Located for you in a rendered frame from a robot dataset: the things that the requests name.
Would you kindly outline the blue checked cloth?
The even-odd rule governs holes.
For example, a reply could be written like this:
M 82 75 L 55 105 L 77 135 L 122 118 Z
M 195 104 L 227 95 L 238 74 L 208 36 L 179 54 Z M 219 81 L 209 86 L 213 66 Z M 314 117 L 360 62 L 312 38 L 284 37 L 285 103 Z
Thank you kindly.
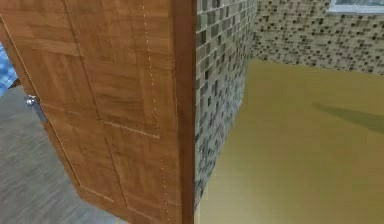
M 18 75 L 6 53 L 5 47 L 0 42 L 0 97 L 17 85 Z

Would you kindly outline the brown wooden room door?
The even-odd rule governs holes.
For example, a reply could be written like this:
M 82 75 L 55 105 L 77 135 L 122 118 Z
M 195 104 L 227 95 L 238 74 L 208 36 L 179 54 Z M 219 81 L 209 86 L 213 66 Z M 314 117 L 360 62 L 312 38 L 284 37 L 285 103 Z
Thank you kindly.
M 0 42 L 78 195 L 194 224 L 197 0 L 0 0 Z

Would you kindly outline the white framed window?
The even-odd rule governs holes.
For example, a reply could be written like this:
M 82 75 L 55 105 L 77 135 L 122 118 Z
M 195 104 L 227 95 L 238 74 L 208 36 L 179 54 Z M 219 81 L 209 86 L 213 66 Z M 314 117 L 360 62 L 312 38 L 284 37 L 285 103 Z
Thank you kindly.
M 330 0 L 330 13 L 384 14 L 384 0 Z

